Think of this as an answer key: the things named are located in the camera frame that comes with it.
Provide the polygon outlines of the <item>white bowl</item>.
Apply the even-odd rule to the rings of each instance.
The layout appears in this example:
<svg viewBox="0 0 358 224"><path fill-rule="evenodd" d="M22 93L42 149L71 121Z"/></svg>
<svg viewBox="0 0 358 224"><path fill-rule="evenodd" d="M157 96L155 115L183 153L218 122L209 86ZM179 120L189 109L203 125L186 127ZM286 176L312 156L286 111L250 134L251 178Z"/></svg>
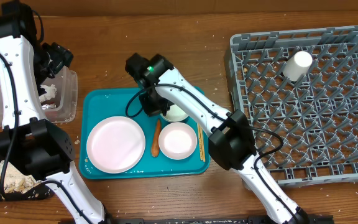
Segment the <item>white bowl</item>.
<svg viewBox="0 0 358 224"><path fill-rule="evenodd" d="M170 123L181 122L187 119L188 115L177 105L171 105L166 114L161 113L161 117Z"/></svg>

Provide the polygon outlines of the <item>white napkin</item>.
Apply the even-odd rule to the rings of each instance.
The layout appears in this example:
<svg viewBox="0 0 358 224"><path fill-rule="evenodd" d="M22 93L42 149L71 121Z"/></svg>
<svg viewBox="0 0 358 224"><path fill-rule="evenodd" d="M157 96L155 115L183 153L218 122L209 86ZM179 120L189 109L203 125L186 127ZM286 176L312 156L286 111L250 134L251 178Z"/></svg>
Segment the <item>white napkin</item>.
<svg viewBox="0 0 358 224"><path fill-rule="evenodd" d="M52 84L50 86L41 85L41 89L43 89L45 91L44 94L39 96L39 100L41 103L43 103L44 101L51 100L52 98L56 97L57 88L55 87L54 84Z"/></svg>

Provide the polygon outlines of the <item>small white round plate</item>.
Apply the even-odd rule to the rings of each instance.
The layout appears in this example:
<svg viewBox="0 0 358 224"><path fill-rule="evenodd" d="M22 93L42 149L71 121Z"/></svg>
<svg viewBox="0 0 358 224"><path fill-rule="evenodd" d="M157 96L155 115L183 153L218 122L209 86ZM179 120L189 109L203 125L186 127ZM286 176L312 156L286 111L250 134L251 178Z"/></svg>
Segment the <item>small white round plate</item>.
<svg viewBox="0 0 358 224"><path fill-rule="evenodd" d="M198 138L191 126L176 122L166 125L161 130L158 144L166 157L173 160L183 160L194 153Z"/></svg>

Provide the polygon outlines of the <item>large white round plate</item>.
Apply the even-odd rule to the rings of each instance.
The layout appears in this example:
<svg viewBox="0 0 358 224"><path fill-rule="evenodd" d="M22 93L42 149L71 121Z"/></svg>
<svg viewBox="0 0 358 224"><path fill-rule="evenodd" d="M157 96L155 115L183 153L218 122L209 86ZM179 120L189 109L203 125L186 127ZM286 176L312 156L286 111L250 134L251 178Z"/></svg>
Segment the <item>large white round plate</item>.
<svg viewBox="0 0 358 224"><path fill-rule="evenodd" d="M100 171L119 174L133 168L145 151L145 134L134 120L113 116L100 121L90 132L86 151Z"/></svg>

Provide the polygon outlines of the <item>food scraps rice pile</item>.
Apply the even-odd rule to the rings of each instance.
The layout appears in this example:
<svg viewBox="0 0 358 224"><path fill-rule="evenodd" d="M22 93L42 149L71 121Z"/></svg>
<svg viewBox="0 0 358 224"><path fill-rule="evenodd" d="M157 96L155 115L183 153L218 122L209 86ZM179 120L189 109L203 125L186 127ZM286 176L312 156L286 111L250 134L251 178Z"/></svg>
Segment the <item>food scraps rice pile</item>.
<svg viewBox="0 0 358 224"><path fill-rule="evenodd" d="M4 160L0 161L0 180L3 165ZM7 194L16 192L24 194L40 183L40 180L35 180L31 175L22 174L10 162L8 163L4 179L4 190Z"/></svg>

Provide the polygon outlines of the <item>white cup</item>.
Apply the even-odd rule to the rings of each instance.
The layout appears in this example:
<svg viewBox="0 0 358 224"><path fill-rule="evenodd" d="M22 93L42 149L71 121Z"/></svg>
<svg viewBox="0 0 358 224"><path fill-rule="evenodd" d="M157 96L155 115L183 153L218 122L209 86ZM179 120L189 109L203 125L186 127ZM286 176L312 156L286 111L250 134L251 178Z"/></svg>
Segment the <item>white cup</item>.
<svg viewBox="0 0 358 224"><path fill-rule="evenodd" d="M291 82L296 82L301 75L307 74L313 58L306 51L297 52L285 65L283 75Z"/></svg>

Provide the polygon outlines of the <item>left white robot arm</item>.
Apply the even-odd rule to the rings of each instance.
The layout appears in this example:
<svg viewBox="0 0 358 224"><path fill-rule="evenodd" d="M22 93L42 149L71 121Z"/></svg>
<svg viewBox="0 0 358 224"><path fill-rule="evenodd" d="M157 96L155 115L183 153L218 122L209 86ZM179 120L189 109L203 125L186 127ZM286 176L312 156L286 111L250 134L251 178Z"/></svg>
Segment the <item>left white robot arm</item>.
<svg viewBox="0 0 358 224"><path fill-rule="evenodd" d="M24 175L52 190L75 223L112 223L75 166L69 135L50 122L39 99L41 84L73 60L62 46L43 41L40 16L19 1L2 4L0 86L3 101L0 155Z"/></svg>

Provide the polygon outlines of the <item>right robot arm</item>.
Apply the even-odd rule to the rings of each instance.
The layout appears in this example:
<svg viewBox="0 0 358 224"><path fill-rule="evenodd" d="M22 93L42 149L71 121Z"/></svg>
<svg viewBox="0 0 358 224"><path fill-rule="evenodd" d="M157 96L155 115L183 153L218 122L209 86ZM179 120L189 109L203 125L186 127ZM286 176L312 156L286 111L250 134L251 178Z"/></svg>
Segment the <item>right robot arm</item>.
<svg viewBox="0 0 358 224"><path fill-rule="evenodd" d="M135 97L147 116L166 114L177 105L196 121L208 137L208 152L223 169L235 171L262 202L273 223L309 223L308 214L276 183L265 168L264 154L255 146L254 131L246 115L217 105L191 85L160 54L151 59L134 53L126 72L139 85Z"/></svg>

